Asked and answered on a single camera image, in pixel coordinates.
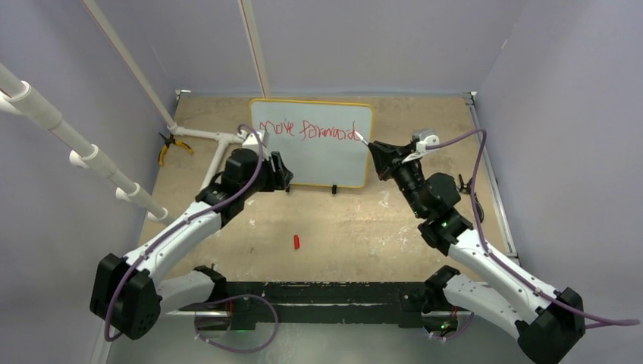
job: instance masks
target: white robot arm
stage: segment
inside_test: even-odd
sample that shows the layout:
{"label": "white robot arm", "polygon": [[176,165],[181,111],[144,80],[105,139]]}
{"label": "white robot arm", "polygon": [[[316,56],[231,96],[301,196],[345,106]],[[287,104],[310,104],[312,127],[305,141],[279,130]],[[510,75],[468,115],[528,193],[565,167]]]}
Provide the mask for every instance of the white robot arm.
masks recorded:
{"label": "white robot arm", "polygon": [[[585,333],[583,317],[561,308],[560,304],[583,313],[582,298],[570,288],[560,291],[537,279],[491,244],[483,243],[482,234],[454,208],[460,194],[453,177],[435,173],[425,179],[419,159],[439,143],[433,130],[414,133],[406,146],[369,142],[359,134],[358,137],[371,152],[378,178],[394,179],[415,216],[424,221],[418,226],[424,241],[485,281],[475,282],[445,265],[425,282],[422,313],[442,311],[445,307],[469,310],[515,338],[534,362],[559,362]],[[267,136],[262,134],[260,139],[267,140]],[[225,278],[207,267],[197,267],[188,275],[169,281],[162,279],[198,243],[239,214],[247,197],[259,191],[289,187],[293,175],[283,166],[279,154],[269,155],[265,148],[259,148],[259,143],[253,135],[249,136],[243,148],[226,161],[221,182],[216,182],[215,176],[185,213],[157,237],[123,258],[109,255],[100,262],[92,312],[129,338],[137,339],[161,314],[227,297],[221,291],[225,290]],[[258,159],[262,160],[261,166],[257,166]],[[221,201],[246,188],[255,167],[255,173],[260,173],[252,186],[243,190],[240,198],[219,208]],[[122,293],[119,285],[124,285]]]}
{"label": "white robot arm", "polygon": [[135,340],[162,313],[204,302],[213,294],[217,277],[212,270],[197,267],[183,277],[162,280],[197,244],[242,212],[251,195],[290,186],[293,174],[279,152],[266,152],[268,134],[260,131],[257,136],[259,140],[251,133],[242,148],[232,152],[224,170],[176,221],[122,258],[109,254],[99,263],[89,308],[107,328],[113,326]]}

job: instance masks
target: cable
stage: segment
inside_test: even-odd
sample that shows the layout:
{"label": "cable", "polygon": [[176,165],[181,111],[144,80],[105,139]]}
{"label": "cable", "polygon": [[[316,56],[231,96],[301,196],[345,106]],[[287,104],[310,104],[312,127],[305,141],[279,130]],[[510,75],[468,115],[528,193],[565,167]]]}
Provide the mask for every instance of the cable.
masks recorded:
{"label": "cable", "polygon": [[[257,131],[254,130],[252,127],[248,126],[248,125],[241,124],[238,129],[239,129],[239,131],[241,129],[248,130],[250,133],[252,133],[255,136],[255,138],[257,140],[261,139],[259,137],[259,134],[257,133]],[[143,254],[141,254],[141,256],[139,256],[134,261],[134,263],[128,268],[128,270],[125,272],[125,275],[123,275],[123,277],[121,278],[121,281],[118,282],[118,285],[116,286],[116,289],[114,290],[114,294],[111,295],[111,299],[109,300],[107,313],[105,314],[105,331],[103,333],[104,336],[105,336],[105,341],[112,342],[112,341],[118,339],[123,334],[122,332],[119,332],[113,337],[109,334],[109,329],[111,327],[111,318],[114,315],[114,306],[116,305],[116,299],[121,294],[121,291],[123,290],[123,287],[127,283],[127,280],[130,278],[130,276],[132,275],[132,273],[134,272],[136,267],[138,267],[139,264],[143,261],[143,259],[146,259],[146,257],[149,256],[149,254],[152,253],[154,251],[154,249],[156,249],[156,247],[160,243],[162,243],[165,239],[167,239],[172,234],[177,232],[183,226],[189,224],[195,218],[200,218],[201,216],[203,216],[203,215],[205,215],[205,214],[207,214],[209,212],[213,212],[216,209],[220,209],[221,207],[226,206],[227,204],[229,204],[229,203],[233,202],[235,199],[237,199],[239,196],[243,195],[243,193],[245,193],[246,190],[248,190],[250,188],[250,186],[252,186],[252,184],[257,179],[257,176],[259,176],[259,171],[261,171],[261,166],[262,166],[262,157],[261,156],[263,155],[263,145],[261,143],[258,143],[258,145],[259,145],[259,153],[258,153],[258,159],[257,159],[257,166],[255,168],[255,172],[252,174],[252,177],[248,180],[248,183],[245,186],[241,187],[240,190],[238,190],[234,195],[230,196],[226,200],[221,201],[220,203],[218,203],[218,204],[216,204],[216,205],[214,205],[212,207],[208,207],[207,209],[203,209],[202,211],[195,212],[194,214],[188,216],[184,220],[181,220],[176,225],[171,226],[169,229],[166,230],[166,232],[163,233],[163,235],[158,237],[158,239],[154,240],[153,243],[149,244],[149,247],[147,249],[145,249]]]}
{"label": "cable", "polygon": [[254,347],[252,349],[237,349],[236,347],[228,347],[228,346],[225,346],[223,344],[211,341],[207,337],[204,337],[203,335],[201,335],[201,332],[199,331],[199,328],[196,327],[196,316],[194,318],[194,332],[196,332],[196,336],[194,337],[194,339],[195,340],[196,339],[201,339],[206,344],[210,344],[210,345],[212,345],[214,347],[218,347],[219,349],[223,349],[223,350],[229,351],[231,353],[237,353],[237,354],[256,353],[256,352],[258,352],[260,350],[264,350],[268,345],[270,345],[270,343],[277,336],[277,330],[279,328],[279,318],[278,318],[278,315],[277,315],[277,310],[274,309],[274,306],[267,299],[265,299],[265,298],[263,298],[261,296],[256,296],[254,294],[240,294],[238,296],[232,296],[232,297],[226,298],[224,300],[219,300],[219,301],[215,301],[215,302],[209,302],[208,304],[218,305],[218,304],[221,304],[221,303],[232,302],[234,300],[238,300],[239,298],[244,298],[244,297],[254,298],[254,299],[262,301],[270,309],[270,311],[272,312],[272,315],[274,316],[274,328],[272,329],[272,334],[270,334],[270,337],[267,339],[266,342],[264,342],[263,344],[259,345],[258,347]]}
{"label": "cable", "polygon": [[475,208],[475,180],[478,176],[478,167],[480,166],[480,160],[482,159],[482,151],[485,148],[485,143],[487,142],[487,131],[485,129],[475,129],[471,130],[468,133],[464,133],[461,136],[458,136],[457,138],[453,140],[449,140],[448,142],[436,145],[436,146],[427,146],[426,150],[431,150],[431,149],[440,149],[444,148],[445,146],[450,146],[452,144],[458,143],[460,140],[463,140],[467,137],[470,137],[471,135],[481,133],[482,134],[482,139],[480,140],[480,148],[478,149],[478,156],[475,158],[475,165],[473,167],[473,176],[471,179],[471,206],[473,208],[473,216],[475,218],[475,228],[478,229],[478,236],[480,237],[480,244],[482,247],[485,249],[485,252],[500,266],[502,267],[505,271],[507,271],[509,274],[511,274],[514,278],[518,279],[521,281],[525,286],[527,286],[530,290],[534,292],[534,294],[545,298],[546,300],[550,301],[556,306],[559,306],[562,309],[565,309],[571,313],[574,313],[576,315],[580,315],[586,319],[590,319],[592,321],[599,322],[598,324],[592,324],[592,325],[587,325],[585,328],[591,329],[591,328],[602,328],[605,326],[634,326],[634,325],[640,325],[641,321],[635,318],[630,318],[630,319],[625,319],[625,320],[612,320],[609,318],[604,318],[596,315],[592,315],[590,313],[581,311],[580,309],[576,309],[574,307],[571,307],[569,305],[566,305],[565,303],[560,302],[559,300],[556,300],[555,298],[549,296],[548,294],[542,292],[539,290],[534,284],[532,284],[530,281],[528,281],[526,278],[518,274],[518,272],[514,271],[510,266],[505,264],[500,258],[498,258],[493,252],[489,250],[489,246],[487,244],[487,240],[485,239],[485,233],[482,232],[482,223],[480,222],[480,216],[478,215],[478,210]]}
{"label": "cable", "polygon": [[450,336],[435,336],[435,335],[431,334],[431,332],[429,332],[428,333],[428,338],[430,340],[442,341],[443,343],[446,343],[449,340],[453,340],[455,338],[458,338],[460,335],[462,335],[464,333],[464,331],[467,328],[469,328],[469,326],[473,322],[473,316],[475,316],[475,313],[471,312],[471,315],[469,315],[469,318],[465,321],[465,323],[463,324],[462,328],[460,328],[458,331],[456,331],[456,333],[453,334],[453,335],[450,335]]}
{"label": "cable", "polygon": [[212,179],[210,181],[216,181],[217,178],[219,178],[222,174],[223,174],[223,171],[219,171],[219,172],[215,173],[215,175],[212,176]]}

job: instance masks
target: white board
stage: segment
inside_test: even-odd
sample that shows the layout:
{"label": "white board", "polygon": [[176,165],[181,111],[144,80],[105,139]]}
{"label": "white board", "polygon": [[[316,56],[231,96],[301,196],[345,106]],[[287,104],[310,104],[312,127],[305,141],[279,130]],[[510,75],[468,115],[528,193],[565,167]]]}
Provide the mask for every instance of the white board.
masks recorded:
{"label": "white board", "polygon": [[266,130],[268,149],[278,151],[294,174],[292,184],[363,187],[373,109],[367,104],[255,99],[252,126]]}

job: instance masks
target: white wall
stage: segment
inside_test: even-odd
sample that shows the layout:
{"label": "white wall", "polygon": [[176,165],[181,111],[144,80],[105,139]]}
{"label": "white wall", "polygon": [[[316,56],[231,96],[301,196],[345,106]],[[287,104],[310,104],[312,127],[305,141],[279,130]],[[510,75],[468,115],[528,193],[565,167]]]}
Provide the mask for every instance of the white wall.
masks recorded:
{"label": "white wall", "polygon": [[260,94],[237,0],[97,2],[131,52],[145,49],[132,56],[146,75],[160,67],[174,89]]}
{"label": "white wall", "polygon": [[[520,260],[588,312],[643,316],[643,3],[531,0],[476,107]],[[643,361],[643,328],[591,330],[572,362]]]}
{"label": "white wall", "polygon": [[255,1],[274,93],[477,90],[526,0]]}
{"label": "white wall", "polygon": [[[165,126],[80,1],[0,2],[0,62],[151,189]],[[135,245],[144,211],[28,119],[0,130],[0,362],[87,363],[96,266]]]}
{"label": "white wall", "polygon": [[[236,0],[99,0],[147,73],[175,89],[259,95]],[[272,91],[461,93],[491,69],[526,0],[253,2]],[[140,42],[141,34],[149,46]]]}

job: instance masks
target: floor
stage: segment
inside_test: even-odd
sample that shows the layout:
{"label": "floor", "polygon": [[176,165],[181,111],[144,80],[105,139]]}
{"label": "floor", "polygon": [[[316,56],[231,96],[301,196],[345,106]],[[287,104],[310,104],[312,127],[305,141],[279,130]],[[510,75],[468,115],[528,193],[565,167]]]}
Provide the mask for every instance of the floor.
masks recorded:
{"label": "floor", "polygon": [[[473,128],[464,100],[416,97],[308,98],[319,101],[361,102],[375,109],[373,140],[406,144],[416,129],[432,127],[441,141]],[[179,125],[233,133],[249,122],[249,98],[183,97],[178,105]],[[181,137],[194,154],[171,148],[165,156],[152,197],[175,215],[193,201],[210,164],[216,142]],[[478,141],[474,137],[430,154],[422,160],[428,177],[444,172],[465,180],[471,177]],[[485,209],[487,239],[505,251],[494,210],[494,199],[481,167],[478,198]],[[468,197],[457,205],[472,221]],[[369,166],[361,189],[294,186],[285,192],[257,193],[246,208],[222,231],[204,240],[177,264],[168,278],[184,275],[198,265],[215,265],[229,281],[424,281],[442,265],[452,265],[477,278],[420,237],[417,225],[396,184],[380,182]],[[163,227],[147,221],[140,244]],[[301,248],[293,248],[293,235]]]}

